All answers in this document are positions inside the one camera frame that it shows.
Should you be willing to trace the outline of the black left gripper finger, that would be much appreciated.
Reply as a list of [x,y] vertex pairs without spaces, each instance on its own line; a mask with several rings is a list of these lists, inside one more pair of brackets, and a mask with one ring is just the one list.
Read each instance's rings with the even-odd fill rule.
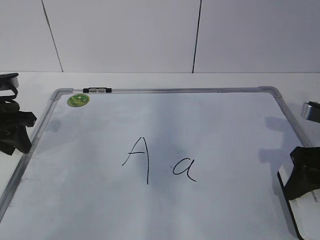
[[16,131],[14,133],[14,142],[15,148],[18,149],[21,153],[29,153],[32,147],[32,143],[29,139],[25,125],[20,125],[16,128]]
[[9,156],[12,156],[14,151],[15,151],[15,147],[8,144],[8,143],[5,143],[5,142],[2,142],[0,141],[0,151],[6,155],[9,155]]

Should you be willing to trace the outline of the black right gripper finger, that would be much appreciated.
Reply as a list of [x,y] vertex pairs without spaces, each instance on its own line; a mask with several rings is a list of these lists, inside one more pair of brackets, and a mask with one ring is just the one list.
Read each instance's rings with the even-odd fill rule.
[[306,165],[295,165],[284,186],[284,195],[295,200],[316,189],[316,169]]

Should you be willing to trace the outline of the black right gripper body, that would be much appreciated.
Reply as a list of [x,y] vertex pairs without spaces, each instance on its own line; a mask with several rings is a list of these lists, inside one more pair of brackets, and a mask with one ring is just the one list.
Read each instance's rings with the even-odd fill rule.
[[293,163],[291,175],[294,179],[320,179],[320,148],[297,146],[290,157]]

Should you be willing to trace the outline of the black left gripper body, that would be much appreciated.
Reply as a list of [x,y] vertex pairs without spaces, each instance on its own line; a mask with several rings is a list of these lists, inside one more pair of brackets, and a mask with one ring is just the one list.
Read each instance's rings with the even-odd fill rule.
[[30,111],[21,111],[14,100],[0,100],[0,139],[30,139],[26,128],[32,128],[37,117]]

